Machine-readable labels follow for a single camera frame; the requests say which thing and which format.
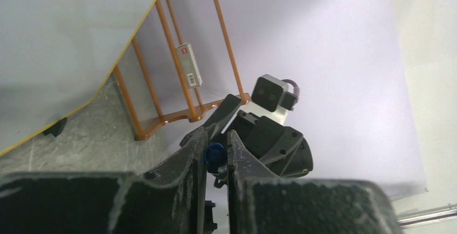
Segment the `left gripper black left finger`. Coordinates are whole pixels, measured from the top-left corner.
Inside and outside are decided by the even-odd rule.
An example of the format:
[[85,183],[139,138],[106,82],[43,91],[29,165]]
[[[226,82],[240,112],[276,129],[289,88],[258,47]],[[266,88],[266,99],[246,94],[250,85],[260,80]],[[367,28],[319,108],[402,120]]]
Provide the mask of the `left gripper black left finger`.
[[1,176],[1,233],[202,233],[208,133],[149,171]]

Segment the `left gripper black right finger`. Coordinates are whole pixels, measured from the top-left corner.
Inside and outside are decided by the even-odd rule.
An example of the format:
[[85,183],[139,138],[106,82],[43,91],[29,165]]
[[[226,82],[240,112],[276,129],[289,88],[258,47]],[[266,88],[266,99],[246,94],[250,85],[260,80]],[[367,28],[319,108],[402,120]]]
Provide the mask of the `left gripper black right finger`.
[[368,181],[281,178],[227,136],[230,233],[401,233],[389,198]]

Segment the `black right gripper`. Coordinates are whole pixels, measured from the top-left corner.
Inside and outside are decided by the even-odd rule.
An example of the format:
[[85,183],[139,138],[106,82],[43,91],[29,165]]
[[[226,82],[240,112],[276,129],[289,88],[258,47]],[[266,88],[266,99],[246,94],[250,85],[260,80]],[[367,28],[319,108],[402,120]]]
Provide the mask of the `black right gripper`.
[[[226,96],[201,125],[207,132],[208,141],[222,132],[242,104],[239,97]],[[283,126],[264,115],[239,110],[228,130],[235,130],[245,148],[280,177],[298,178],[314,169],[307,140],[292,127]]]

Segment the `blue marker cap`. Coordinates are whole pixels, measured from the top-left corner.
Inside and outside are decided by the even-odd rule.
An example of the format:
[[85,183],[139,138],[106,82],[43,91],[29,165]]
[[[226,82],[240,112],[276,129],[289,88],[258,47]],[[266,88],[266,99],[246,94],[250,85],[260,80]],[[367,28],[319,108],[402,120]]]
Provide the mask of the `blue marker cap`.
[[208,172],[218,174],[218,169],[227,164],[227,150],[221,143],[212,143],[204,150],[203,159]]

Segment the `yellow-framed whiteboard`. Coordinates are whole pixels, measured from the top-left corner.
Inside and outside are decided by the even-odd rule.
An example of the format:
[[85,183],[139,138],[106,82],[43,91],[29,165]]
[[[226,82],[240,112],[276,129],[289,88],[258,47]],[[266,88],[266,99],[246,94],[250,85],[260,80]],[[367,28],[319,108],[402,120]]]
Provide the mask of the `yellow-framed whiteboard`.
[[157,0],[1,0],[1,153],[88,105]]

